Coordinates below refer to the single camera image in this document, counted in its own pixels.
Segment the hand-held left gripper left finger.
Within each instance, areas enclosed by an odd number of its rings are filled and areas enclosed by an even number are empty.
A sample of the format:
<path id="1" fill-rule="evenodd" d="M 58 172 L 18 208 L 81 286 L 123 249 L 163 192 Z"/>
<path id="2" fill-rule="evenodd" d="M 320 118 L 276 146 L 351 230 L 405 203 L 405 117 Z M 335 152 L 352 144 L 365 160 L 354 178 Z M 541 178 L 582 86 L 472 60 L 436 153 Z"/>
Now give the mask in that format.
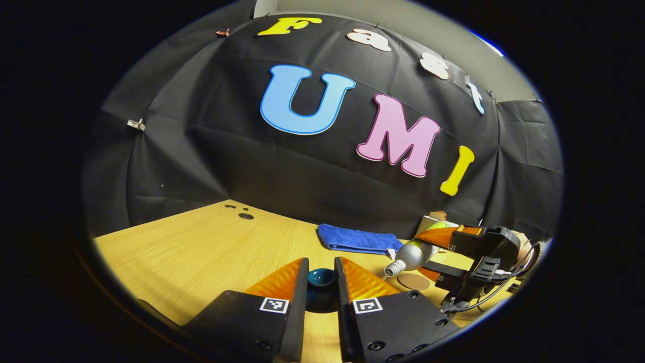
<path id="1" fill-rule="evenodd" d="M 244 292 L 219 294 L 183 327 L 214 362 L 300 362 L 309 259 L 298 258 Z"/>

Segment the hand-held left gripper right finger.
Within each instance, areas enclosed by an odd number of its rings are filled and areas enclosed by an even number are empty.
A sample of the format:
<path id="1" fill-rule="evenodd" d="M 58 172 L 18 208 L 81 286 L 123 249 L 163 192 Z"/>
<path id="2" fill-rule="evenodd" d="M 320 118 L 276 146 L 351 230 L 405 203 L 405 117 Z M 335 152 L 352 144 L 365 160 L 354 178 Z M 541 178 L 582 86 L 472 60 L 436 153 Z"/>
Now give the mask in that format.
<path id="1" fill-rule="evenodd" d="M 335 272 L 344 362 L 424 361 L 459 330 L 419 291 L 401 292 L 345 257 Z"/>

